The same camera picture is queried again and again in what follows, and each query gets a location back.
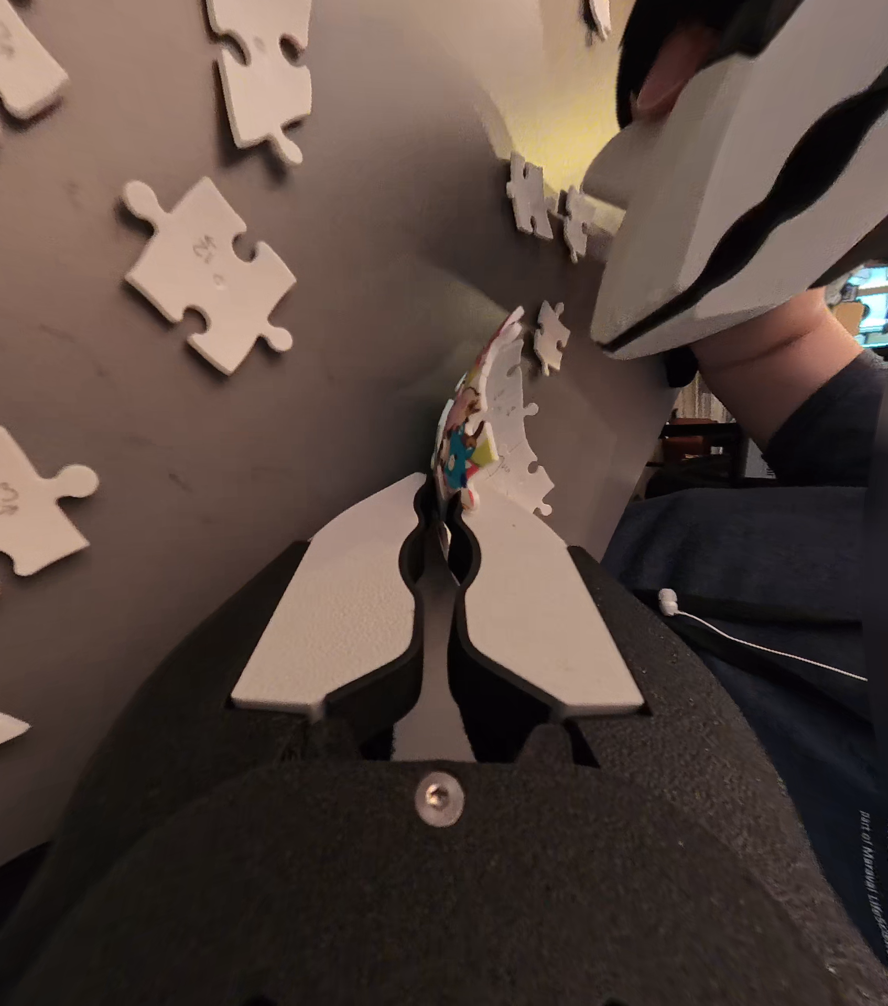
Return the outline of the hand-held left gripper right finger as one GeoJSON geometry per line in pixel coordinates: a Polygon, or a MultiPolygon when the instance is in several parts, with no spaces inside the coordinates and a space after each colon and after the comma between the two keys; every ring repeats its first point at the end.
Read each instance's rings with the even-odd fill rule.
{"type": "Polygon", "coordinates": [[[643,696],[563,538],[491,488],[459,508],[452,554],[459,638],[473,660],[543,701],[559,719],[631,714],[643,696]]]}

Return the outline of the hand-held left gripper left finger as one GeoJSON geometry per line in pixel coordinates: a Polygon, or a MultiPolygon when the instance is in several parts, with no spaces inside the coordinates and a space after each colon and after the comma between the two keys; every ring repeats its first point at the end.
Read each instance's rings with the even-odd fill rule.
{"type": "Polygon", "coordinates": [[[354,504],[309,540],[231,694],[240,708],[316,719],[345,686],[386,668],[417,628],[418,573],[404,547],[421,527],[426,476],[354,504]]]}

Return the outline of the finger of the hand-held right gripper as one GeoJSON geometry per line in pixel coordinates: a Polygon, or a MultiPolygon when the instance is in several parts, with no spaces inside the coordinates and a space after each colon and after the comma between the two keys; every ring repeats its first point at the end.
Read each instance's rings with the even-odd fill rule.
{"type": "Polygon", "coordinates": [[[709,278],[614,330],[594,316],[594,340],[616,358],[695,343],[761,316],[806,289],[826,286],[865,260],[888,258],[888,111],[815,204],[780,220],[754,256],[713,256],[709,278]]]}
{"type": "Polygon", "coordinates": [[[888,2],[800,2],[754,56],[689,81],[670,113],[621,129],[588,195],[625,215],[594,316],[639,320],[709,278],[713,256],[754,256],[815,204],[888,111],[888,2]]]}

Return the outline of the assembled white puzzle section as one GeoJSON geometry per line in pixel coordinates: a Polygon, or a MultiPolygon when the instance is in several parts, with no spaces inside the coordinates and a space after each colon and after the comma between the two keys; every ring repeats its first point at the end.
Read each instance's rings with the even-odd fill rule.
{"type": "Polygon", "coordinates": [[[554,483],[526,436],[525,421],[538,406],[524,397],[523,317],[517,308],[505,319],[443,407],[431,457],[441,517],[454,498],[476,510],[483,488],[529,513],[551,515],[546,497],[554,483]]]}

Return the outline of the person's right forearm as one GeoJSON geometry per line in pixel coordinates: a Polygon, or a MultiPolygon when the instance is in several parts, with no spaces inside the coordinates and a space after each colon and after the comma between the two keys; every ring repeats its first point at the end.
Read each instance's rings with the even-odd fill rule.
{"type": "Polygon", "coordinates": [[[713,395],[764,450],[785,421],[863,351],[814,288],[695,342],[713,395]]]}

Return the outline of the scattered loose puzzle pieces group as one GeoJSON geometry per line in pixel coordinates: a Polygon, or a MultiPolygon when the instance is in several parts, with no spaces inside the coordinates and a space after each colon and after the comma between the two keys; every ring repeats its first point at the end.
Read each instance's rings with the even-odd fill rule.
{"type": "MultiPolygon", "coordinates": [[[[246,232],[246,223],[211,178],[199,179],[169,209],[140,180],[125,183],[121,200],[153,229],[125,283],[173,323],[187,310],[198,312],[207,328],[188,343],[205,361],[230,376],[259,340],[276,351],[291,347],[290,333],[274,326],[269,316],[293,289],[295,277],[265,243],[256,245],[249,260],[237,256],[234,241],[246,232]]],[[[0,425],[0,552],[13,561],[15,573],[33,574],[88,546],[62,513],[60,499],[85,498],[98,486],[94,470],[79,464],[48,479],[41,476],[0,425]]],[[[432,476],[418,503],[423,492],[437,505],[432,476]]],[[[336,692],[317,718],[325,713],[351,718],[360,734],[363,706],[354,712],[346,707],[353,700],[374,698],[377,674],[336,692]]]]}

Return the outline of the person's right hand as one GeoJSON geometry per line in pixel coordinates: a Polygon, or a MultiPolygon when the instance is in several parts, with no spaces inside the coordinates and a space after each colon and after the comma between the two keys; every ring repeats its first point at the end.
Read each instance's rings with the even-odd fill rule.
{"type": "Polygon", "coordinates": [[[667,116],[689,81],[714,56],[719,32],[689,23],[678,27],[664,41],[638,93],[631,99],[635,119],[652,121],[667,116]]]}

